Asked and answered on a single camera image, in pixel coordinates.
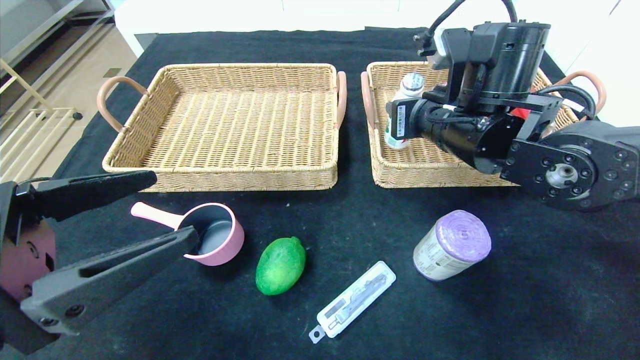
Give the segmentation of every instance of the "purple lid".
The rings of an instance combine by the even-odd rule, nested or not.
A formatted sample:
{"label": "purple lid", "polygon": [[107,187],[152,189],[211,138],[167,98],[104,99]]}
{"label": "purple lid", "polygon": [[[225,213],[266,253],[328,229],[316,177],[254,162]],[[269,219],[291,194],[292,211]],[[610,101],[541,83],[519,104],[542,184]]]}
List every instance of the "purple lid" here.
{"label": "purple lid", "polygon": [[491,251],[491,237],[482,220],[464,210],[455,210],[438,219],[436,237],[451,256],[477,263]]}

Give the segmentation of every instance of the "pink saucepan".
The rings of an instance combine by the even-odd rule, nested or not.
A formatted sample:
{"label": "pink saucepan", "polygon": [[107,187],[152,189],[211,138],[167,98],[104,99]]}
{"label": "pink saucepan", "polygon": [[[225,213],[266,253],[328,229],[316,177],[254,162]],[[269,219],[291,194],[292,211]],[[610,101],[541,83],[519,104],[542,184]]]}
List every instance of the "pink saucepan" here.
{"label": "pink saucepan", "polygon": [[131,215],[155,221],[174,231],[193,226],[200,236],[197,254],[185,254],[204,265],[216,266],[233,259],[244,243],[244,229],[233,211],[223,204],[209,202],[196,206],[184,215],[167,213],[144,202],[131,208]]}

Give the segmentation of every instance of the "barcode sticker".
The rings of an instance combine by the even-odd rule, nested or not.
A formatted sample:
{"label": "barcode sticker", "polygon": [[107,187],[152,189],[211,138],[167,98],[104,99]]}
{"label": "barcode sticker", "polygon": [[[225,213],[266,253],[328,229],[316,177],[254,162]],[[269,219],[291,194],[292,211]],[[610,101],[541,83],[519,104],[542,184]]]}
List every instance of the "barcode sticker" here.
{"label": "barcode sticker", "polygon": [[398,117],[396,124],[396,135],[398,137],[404,136],[404,108],[405,105],[398,106]]}

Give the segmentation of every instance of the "bottle cap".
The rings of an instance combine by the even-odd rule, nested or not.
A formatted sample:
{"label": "bottle cap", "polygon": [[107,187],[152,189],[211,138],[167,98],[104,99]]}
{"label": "bottle cap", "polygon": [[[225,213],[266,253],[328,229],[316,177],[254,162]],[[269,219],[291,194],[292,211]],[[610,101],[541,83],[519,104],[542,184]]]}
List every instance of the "bottle cap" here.
{"label": "bottle cap", "polygon": [[402,87],[411,92],[421,91],[424,87],[424,77],[417,72],[410,72],[402,78]]}
{"label": "bottle cap", "polygon": [[458,260],[477,263],[491,251],[491,236],[482,220],[464,210],[439,218],[435,232],[440,246]]}

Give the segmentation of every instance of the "plastic package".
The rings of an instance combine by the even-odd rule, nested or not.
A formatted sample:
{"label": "plastic package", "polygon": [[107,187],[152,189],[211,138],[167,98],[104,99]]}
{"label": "plastic package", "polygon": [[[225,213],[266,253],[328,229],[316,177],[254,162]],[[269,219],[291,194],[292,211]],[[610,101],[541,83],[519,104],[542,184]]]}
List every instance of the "plastic package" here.
{"label": "plastic package", "polygon": [[319,325],[309,333],[311,341],[317,343],[326,334],[334,338],[373,303],[396,280],[396,275],[379,261],[358,280],[331,301],[316,316]]}

